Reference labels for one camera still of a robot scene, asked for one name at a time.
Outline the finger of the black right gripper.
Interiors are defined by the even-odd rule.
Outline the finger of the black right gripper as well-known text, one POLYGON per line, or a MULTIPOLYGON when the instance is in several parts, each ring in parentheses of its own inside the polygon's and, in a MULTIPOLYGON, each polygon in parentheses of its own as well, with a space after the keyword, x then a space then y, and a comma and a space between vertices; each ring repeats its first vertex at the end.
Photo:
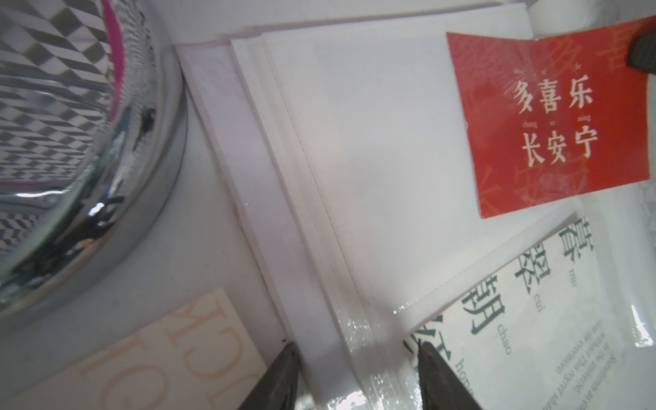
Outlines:
POLYGON ((631 44, 627 66, 644 73, 656 74, 656 32, 646 32, 631 44))

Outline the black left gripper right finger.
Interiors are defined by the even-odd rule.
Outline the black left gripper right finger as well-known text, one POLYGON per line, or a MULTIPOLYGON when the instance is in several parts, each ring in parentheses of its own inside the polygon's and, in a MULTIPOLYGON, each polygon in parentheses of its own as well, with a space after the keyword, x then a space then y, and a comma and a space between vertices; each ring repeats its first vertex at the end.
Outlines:
POLYGON ((429 342, 418 351, 423 410, 481 410, 447 362, 429 342))

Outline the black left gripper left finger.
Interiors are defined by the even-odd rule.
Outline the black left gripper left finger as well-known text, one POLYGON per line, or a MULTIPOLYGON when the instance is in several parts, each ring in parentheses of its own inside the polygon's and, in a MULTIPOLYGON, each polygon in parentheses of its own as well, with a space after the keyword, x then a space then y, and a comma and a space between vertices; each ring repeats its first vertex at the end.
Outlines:
POLYGON ((239 410, 293 410, 297 401, 300 355, 297 345, 287 343, 239 410))

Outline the beige calendar card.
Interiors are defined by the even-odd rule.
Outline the beige calendar card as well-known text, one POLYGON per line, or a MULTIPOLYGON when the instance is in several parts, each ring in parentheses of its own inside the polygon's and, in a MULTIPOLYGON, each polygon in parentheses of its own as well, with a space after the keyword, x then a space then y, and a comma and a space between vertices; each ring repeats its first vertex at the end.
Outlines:
POLYGON ((3 409, 237 409, 267 367, 218 289, 8 399, 3 409))

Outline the red square card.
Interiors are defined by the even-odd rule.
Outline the red square card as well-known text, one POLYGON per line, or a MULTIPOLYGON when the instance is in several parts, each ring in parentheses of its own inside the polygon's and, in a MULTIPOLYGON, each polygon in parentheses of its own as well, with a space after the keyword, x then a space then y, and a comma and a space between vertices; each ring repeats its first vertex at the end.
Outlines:
POLYGON ((649 179, 648 76, 627 56, 654 27, 448 34, 483 218, 649 179))

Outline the white calligraphy card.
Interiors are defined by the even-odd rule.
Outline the white calligraphy card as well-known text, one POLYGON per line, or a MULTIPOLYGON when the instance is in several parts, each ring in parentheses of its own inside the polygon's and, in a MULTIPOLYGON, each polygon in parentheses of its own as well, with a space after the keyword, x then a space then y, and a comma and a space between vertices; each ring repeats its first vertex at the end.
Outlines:
POLYGON ((404 340, 430 343, 484 409, 652 409, 654 302, 581 217, 466 290, 404 340))

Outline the white photo album bicycle cover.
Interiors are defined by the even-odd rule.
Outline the white photo album bicycle cover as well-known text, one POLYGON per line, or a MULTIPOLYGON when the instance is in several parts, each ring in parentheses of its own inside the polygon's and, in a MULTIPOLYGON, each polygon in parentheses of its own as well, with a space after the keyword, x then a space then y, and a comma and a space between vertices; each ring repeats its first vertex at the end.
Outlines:
POLYGON ((317 382, 343 406, 420 409, 404 340, 581 217, 655 305, 650 177, 485 219, 447 36, 543 39, 654 18, 652 1, 539 1, 179 47, 247 238, 317 382))

